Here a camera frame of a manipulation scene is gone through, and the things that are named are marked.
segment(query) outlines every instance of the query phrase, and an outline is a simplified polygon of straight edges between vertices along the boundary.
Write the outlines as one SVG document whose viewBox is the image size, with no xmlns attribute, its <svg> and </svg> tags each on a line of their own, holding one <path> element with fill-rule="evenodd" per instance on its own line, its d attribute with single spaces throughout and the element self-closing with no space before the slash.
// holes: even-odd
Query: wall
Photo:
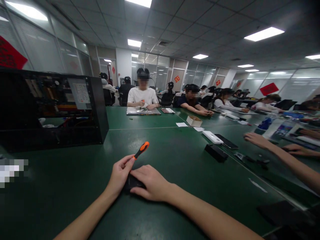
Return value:
<svg viewBox="0 0 320 240">
<path fill-rule="evenodd" d="M 132 79 L 131 50 L 116 48 L 116 58 L 118 71 L 118 86 L 120 86 L 120 78 L 129 76 Z"/>
</svg>

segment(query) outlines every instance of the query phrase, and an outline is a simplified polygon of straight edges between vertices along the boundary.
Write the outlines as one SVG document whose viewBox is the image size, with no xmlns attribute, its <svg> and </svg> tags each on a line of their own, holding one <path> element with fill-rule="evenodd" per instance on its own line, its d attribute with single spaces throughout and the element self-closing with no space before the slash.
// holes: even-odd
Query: orange screwdriver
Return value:
<svg viewBox="0 0 320 240">
<path fill-rule="evenodd" d="M 142 146 L 140 147 L 140 149 L 138 150 L 137 154 L 133 156 L 134 160 L 137 160 L 138 157 L 140 156 L 141 153 L 143 153 L 145 150 L 147 150 L 147 148 L 149 147 L 150 143 L 149 142 L 145 142 L 144 144 L 142 144 Z"/>
</svg>

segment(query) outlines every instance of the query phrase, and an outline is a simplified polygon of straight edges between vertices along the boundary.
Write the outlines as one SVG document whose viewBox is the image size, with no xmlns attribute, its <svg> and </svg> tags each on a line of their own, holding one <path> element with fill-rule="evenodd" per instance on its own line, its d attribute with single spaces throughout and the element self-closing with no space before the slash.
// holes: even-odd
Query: water bottle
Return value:
<svg viewBox="0 0 320 240">
<path fill-rule="evenodd" d="M 275 131 L 274 135 L 285 136 L 297 124 L 298 118 L 290 118 L 280 125 Z"/>
<path fill-rule="evenodd" d="M 259 124 L 259 126 L 254 131 L 257 134 L 264 134 L 268 130 L 273 121 L 277 118 L 277 115 L 274 113 L 269 113 L 266 118 Z"/>
</svg>

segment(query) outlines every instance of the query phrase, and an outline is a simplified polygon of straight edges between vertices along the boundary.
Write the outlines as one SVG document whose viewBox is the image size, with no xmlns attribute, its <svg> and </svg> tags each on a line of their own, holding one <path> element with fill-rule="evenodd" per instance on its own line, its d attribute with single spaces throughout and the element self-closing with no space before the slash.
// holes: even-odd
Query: white t-shirt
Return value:
<svg viewBox="0 0 320 240">
<path fill-rule="evenodd" d="M 220 99 L 216 99 L 214 101 L 214 108 L 220 108 L 220 109 L 229 109 L 229 110 L 235 110 L 235 111 L 241 111 L 242 108 L 237 108 L 231 104 L 228 100 L 223 102 Z"/>
<path fill-rule="evenodd" d="M 144 106 L 158 103 L 156 91 L 152 88 L 140 90 L 139 87 L 131 88 L 128 94 L 128 103 L 136 103 L 144 100 Z"/>
</svg>

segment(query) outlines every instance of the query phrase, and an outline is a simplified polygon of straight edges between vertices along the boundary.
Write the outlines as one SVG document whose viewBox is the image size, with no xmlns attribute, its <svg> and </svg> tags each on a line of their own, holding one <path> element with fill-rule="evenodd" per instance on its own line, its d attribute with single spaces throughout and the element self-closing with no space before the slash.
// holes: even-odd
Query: open computer case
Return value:
<svg viewBox="0 0 320 240">
<path fill-rule="evenodd" d="M 0 144 L 9 153 L 103 144 L 109 124 L 100 78 L 12 69 L 0 75 Z M 40 118 L 58 124 L 46 128 Z"/>
</svg>

